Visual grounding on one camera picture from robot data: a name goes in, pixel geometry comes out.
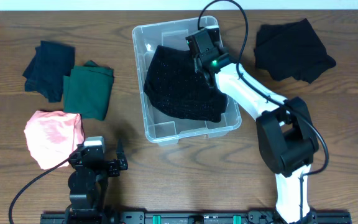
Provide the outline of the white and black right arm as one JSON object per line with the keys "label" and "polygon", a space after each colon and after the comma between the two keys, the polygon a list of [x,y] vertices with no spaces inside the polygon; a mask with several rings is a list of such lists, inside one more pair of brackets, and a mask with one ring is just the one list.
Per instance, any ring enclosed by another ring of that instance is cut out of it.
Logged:
{"label": "white and black right arm", "polygon": [[230,96],[255,120],[259,151],[275,174],[276,211],[285,223],[310,217],[307,180],[314,154],[323,144],[306,103],[278,95],[250,76],[220,47],[191,47],[195,67],[213,88]]}

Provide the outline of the clear plastic storage bin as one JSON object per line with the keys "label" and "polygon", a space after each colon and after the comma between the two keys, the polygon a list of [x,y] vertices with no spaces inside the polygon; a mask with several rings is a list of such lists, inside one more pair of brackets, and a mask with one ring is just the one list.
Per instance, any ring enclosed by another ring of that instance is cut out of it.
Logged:
{"label": "clear plastic storage bin", "polygon": [[180,139],[207,135],[215,138],[237,129],[242,118],[239,106],[227,97],[226,112],[218,123],[170,117],[153,107],[144,93],[147,72],[158,45],[188,50],[185,37],[197,31],[196,17],[137,26],[132,30],[137,76],[146,138],[160,146],[176,144]]}

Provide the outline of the black glittery garment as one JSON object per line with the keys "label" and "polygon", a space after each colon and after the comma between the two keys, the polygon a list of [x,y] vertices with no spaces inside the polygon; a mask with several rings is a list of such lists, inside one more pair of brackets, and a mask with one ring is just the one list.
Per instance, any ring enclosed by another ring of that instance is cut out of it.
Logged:
{"label": "black glittery garment", "polygon": [[221,121],[227,96],[208,86],[195,70],[190,51],[159,45],[150,63],[144,93],[153,107],[180,119]]}

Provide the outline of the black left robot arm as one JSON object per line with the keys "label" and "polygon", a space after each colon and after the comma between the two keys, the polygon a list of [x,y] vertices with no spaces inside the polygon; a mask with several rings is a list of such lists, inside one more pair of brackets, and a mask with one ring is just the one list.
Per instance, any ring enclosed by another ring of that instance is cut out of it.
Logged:
{"label": "black left robot arm", "polygon": [[122,141],[117,142],[116,155],[105,159],[101,136],[87,138],[70,154],[68,162],[75,171],[68,179],[71,204],[65,210],[65,223],[109,222],[110,214],[103,208],[108,179],[128,169]]}

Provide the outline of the plain black garment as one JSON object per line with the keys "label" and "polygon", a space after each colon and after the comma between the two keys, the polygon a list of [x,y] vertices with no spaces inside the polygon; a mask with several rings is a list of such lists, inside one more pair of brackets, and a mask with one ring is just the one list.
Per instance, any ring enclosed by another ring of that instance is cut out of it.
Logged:
{"label": "plain black garment", "polygon": [[312,83],[336,66],[308,19],[287,24],[263,24],[256,35],[255,67],[276,81],[294,78]]}

